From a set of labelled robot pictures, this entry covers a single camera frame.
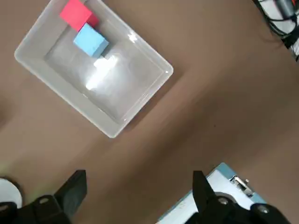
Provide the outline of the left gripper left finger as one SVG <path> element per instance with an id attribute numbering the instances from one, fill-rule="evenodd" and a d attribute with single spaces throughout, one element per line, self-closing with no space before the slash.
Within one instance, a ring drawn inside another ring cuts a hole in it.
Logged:
<path id="1" fill-rule="evenodd" d="M 53 195 L 43 195 L 24 207 L 16 203 L 0 203 L 2 224 L 71 224 L 87 195 L 85 170 L 76 170 Z"/>

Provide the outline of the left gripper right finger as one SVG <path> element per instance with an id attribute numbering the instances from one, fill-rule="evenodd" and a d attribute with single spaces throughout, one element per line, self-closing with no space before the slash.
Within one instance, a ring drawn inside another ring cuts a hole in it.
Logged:
<path id="1" fill-rule="evenodd" d="M 276 207 L 255 203 L 247 210 L 213 191 L 202 171 L 193 172 L 192 195 L 197 207 L 188 224 L 288 224 Z"/>

